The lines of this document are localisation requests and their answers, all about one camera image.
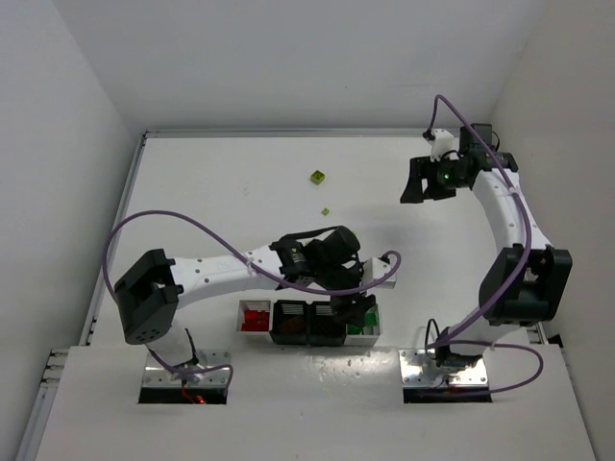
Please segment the red square brick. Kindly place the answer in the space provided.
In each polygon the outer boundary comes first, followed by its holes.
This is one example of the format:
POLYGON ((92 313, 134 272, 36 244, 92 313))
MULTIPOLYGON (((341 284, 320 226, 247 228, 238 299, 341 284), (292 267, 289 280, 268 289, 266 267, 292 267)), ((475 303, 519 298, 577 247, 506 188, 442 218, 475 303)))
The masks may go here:
POLYGON ((267 322, 269 323, 270 313, 265 310, 247 309, 244 312, 244 322, 267 322))

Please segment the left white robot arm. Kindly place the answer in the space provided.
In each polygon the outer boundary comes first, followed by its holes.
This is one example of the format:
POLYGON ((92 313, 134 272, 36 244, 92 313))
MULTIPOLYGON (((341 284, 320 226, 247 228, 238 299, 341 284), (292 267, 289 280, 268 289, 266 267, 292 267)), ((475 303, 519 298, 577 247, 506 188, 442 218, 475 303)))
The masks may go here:
POLYGON ((362 289, 359 250, 344 226, 287 234, 239 256, 172 258, 150 250, 113 287, 124 339, 184 367, 198 360, 189 332, 175 319, 179 309, 242 291, 305 291, 313 284, 329 297, 335 322, 362 327, 376 298, 362 289))

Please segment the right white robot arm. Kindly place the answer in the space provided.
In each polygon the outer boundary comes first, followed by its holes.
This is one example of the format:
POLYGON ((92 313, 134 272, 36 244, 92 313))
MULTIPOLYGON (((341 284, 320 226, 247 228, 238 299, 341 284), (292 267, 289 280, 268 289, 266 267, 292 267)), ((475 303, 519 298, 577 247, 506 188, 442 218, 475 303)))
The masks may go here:
POLYGON ((422 204, 469 189, 480 202, 497 256, 479 288, 479 304, 461 322, 438 332, 427 348, 436 365, 463 369, 509 333, 554 318, 573 259, 536 224, 521 190, 511 153, 498 151, 489 124, 461 128, 458 136, 427 129, 430 154, 412 158, 400 201, 422 204))

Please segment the green long brick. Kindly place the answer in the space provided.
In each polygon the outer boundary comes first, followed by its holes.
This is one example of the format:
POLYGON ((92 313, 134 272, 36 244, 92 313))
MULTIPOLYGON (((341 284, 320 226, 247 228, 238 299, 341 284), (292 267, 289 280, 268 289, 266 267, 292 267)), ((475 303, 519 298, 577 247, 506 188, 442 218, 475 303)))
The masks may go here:
POLYGON ((379 316, 377 312, 367 312, 364 316, 364 327, 374 328, 379 324, 379 316))

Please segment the red long brick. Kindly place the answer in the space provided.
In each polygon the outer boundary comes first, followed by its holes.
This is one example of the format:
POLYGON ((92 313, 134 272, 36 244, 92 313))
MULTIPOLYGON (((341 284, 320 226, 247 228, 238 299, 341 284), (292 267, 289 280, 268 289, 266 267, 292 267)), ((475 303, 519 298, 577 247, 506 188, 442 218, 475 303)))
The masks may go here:
POLYGON ((269 325, 267 322, 244 322, 241 330, 243 332, 268 332, 269 325))

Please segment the orange brick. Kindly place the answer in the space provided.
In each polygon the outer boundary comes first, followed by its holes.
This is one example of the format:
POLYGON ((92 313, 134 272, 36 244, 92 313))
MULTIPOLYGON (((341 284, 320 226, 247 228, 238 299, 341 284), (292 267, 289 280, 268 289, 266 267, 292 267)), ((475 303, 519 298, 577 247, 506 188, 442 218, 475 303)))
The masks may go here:
POLYGON ((306 332, 304 318, 294 317, 279 324, 279 333, 283 335, 303 335, 306 332))

